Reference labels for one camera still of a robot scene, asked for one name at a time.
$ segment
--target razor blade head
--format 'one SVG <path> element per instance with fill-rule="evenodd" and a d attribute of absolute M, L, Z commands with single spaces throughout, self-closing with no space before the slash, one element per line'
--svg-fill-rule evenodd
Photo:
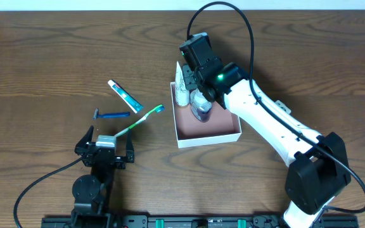
<path fill-rule="evenodd" d="M 94 120 L 96 119 L 97 116 L 98 116 L 98 109 L 95 109 Z"/>

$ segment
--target white wall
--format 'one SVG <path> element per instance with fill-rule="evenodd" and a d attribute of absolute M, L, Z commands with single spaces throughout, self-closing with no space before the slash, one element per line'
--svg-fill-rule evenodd
<path fill-rule="evenodd" d="M 210 0 L 0 0 L 11 10 L 197 10 Z M 365 10 L 365 0 L 227 0 L 242 10 Z M 213 6 L 212 10 L 227 7 Z"/>

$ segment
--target blue razor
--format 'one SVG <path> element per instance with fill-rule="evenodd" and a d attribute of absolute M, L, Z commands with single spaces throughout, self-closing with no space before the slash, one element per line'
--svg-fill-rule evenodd
<path fill-rule="evenodd" d="M 94 120 L 97 118 L 119 118 L 119 117 L 128 117 L 131 115 L 130 112 L 122 112 L 122 113 L 106 113 L 106 114 L 99 114 L 99 110 L 95 109 L 94 113 Z"/>

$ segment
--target wood grain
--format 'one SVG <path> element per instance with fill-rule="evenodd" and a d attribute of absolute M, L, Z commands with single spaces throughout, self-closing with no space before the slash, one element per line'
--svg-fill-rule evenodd
<path fill-rule="evenodd" d="M 135 164 L 119 171 L 112 207 L 164 214 L 284 212 L 286 167 L 249 125 L 235 143 L 177 149 L 169 82 L 192 11 L 0 12 L 0 227 L 25 187 L 74 161 L 90 125 L 114 134 L 140 115 L 93 121 L 129 108 L 107 86 L 116 79 L 146 108 L 164 104 L 132 132 Z M 292 115 L 346 142 L 365 181 L 365 11 L 247 11 L 255 35 L 255 80 Z M 248 68 L 249 40 L 233 11 L 207 11 L 207 31 L 225 63 Z M 42 181 L 19 207 L 24 227 L 68 215 L 82 164 Z M 333 205 L 364 203 L 353 180 Z M 365 227 L 365 213 L 358 215 Z"/>

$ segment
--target green connector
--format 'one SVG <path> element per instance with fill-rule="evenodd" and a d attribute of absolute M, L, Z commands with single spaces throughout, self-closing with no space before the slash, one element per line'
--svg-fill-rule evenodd
<path fill-rule="evenodd" d="M 238 228 L 246 228 L 246 220 L 238 219 Z"/>
<path fill-rule="evenodd" d="M 156 228 L 164 228 L 164 220 L 156 219 Z"/>

